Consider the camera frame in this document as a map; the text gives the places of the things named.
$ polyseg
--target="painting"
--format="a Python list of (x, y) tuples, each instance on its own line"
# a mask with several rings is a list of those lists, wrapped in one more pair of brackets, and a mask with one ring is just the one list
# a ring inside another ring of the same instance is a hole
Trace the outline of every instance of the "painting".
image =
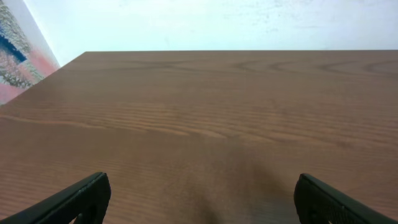
[(0, 0), (0, 105), (57, 69), (56, 62), (29, 42), (12, 12)]

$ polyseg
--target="wooden table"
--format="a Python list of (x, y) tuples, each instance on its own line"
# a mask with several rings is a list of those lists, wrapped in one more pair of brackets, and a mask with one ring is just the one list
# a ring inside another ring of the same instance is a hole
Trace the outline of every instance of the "wooden table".
[(105, 223), (298, 223), (308, 172), (398, 219), (398, 51), (87, 52), (0, 108), (0, 218), (107, 172)]

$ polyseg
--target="table top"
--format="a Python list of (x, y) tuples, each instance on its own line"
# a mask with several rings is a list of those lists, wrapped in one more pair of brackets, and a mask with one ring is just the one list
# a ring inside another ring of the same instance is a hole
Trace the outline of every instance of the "table top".
[(0, 107), (0, 219), (96, 172), (104, 223), (298, 223), (307, 172), (398, 219), (398, 51), (87, 52)]

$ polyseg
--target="wood grain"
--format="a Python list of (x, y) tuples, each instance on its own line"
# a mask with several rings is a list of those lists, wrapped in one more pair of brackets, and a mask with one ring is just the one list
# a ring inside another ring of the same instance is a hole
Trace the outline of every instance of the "wood grain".
[(107, 172), (105, 223), (298, 223), (308, 172), (398, 219), (398, 51), (87, 52), (0, 108), (0, 218)]

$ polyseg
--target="white wall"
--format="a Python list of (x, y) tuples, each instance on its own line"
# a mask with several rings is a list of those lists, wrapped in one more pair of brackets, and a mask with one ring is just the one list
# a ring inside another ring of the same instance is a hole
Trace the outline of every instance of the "white wall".
[(397, 0), (24, 0), (65, 65), (84, 51), (398, 49)]

